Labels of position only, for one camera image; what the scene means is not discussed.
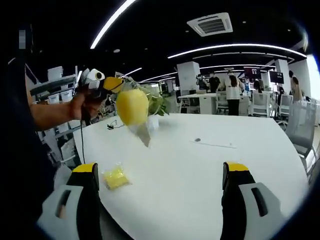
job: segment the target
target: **black pants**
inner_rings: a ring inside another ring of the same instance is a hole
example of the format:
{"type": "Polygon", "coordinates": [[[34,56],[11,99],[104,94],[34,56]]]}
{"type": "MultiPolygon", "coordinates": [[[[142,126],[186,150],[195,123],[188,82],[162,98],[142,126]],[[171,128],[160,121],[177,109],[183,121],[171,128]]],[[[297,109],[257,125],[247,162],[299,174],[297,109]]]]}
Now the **black pants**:
{"type": "Polygon", "coordinates": [[[230,116],[239,116],[239,99],[228,100],[228,108],[230,116]]]}

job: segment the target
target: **white chair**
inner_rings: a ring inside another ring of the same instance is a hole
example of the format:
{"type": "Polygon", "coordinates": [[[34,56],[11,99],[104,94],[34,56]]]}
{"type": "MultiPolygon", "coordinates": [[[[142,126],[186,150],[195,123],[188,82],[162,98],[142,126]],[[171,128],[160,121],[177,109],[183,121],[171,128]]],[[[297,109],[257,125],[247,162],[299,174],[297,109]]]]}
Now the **white chair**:
{"type": "Polygon", "coordinates": [[[307,171],[306,158],[313,148],[316,120],[316,102],[294,102],[290,108],[288,126],[285,133],[293,143],[298,154],[302,156],[302,164],[307,171]]]}
{"type": "MultiPolygon", "coordinates": [[[[290,115],[290,108],[292,105],[294,97],[292,95],[282,94],[280,98],[280,105],[279,107],[279,116],[281,118],[288,118],[290,115]]],[[[279,125],[283,124],[284,126],[288,125],[286,120],[280,120],[277,122],[279,125]]]]}
{"type": "Polygon", "coordinates": [[[270,116],[270,94],[253,91],[252,114],[254,116],[270,116]]]}
{"type": "Polygon", "coordinates": [[[223,111],[226,114],[228,110],[228,101],[226,91],[219,91],[216,93],[216,114],[219,114],[220,111],[223,111]]]}

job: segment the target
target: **computer monitor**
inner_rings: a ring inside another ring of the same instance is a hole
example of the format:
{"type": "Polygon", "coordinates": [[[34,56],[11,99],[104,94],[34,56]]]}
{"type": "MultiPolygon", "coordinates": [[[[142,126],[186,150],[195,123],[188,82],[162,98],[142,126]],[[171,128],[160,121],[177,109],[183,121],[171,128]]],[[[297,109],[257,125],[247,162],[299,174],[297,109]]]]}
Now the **computer monitor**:
{"type": "Polygon", "coordinates": [[[269,71],[270,73],[270,82],[276,84],[284,84],[284,74],[279,71],[269,71]]]}
{"type": "Polygon", "coordinates": [[[244,68],[244,76],[246,79],[261,79],[261,72],[259,68],[244,68]]]}

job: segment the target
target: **white shirt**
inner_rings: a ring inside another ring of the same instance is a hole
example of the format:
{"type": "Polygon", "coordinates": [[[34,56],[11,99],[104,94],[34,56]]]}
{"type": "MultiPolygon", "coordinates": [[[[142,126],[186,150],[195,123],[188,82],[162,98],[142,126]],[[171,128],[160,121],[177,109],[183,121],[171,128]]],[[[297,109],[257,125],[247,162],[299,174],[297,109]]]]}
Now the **white shirt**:
{"type": "Polygon", "coordinates": [[[227,78],[224,82],[222,82],[220,88],[223,88],[224,86],[227,100],[240,99],[240,89],[243,89],[244,86],[238,78],[236,86],[231,86],[230,78],[227,78]]]}

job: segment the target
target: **yellow plastic bag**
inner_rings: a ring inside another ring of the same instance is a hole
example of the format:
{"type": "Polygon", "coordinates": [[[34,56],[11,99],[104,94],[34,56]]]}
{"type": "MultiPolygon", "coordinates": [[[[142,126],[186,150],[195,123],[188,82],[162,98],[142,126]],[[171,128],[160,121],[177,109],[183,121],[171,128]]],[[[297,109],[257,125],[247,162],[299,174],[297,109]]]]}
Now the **yellow plastic bag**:
{"type": "Polygon", "coordinates": [[[112,171],[106,171],[103,174],[106,186],[110,190],[114,190],[120,186],[129,184],[129,180],[125,176],[121,166],[115,167],[112,171]]]}

